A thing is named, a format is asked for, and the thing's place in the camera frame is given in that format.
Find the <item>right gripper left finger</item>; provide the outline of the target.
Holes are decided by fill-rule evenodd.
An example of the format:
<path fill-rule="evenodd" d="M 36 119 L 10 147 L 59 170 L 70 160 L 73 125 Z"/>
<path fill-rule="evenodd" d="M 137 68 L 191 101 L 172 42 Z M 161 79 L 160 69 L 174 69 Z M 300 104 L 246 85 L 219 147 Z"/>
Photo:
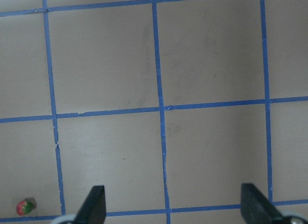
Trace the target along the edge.
<path fill-rule="evenodd" d="M 103 224 L 106 219 L 104 186 L 93 186 L 77 214 L 62 215 L 52 224 Z"/>

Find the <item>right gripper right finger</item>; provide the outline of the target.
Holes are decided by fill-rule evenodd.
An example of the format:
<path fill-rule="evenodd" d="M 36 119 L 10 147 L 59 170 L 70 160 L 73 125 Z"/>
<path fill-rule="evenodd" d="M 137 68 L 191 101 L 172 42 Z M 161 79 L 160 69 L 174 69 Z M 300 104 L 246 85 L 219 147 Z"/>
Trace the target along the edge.
<path fill-rule="evenodd" d="M 247 224 L 306 224 L 295 214 L 281 213 L 252 183 L 241 185 L 241 216 Z"/>

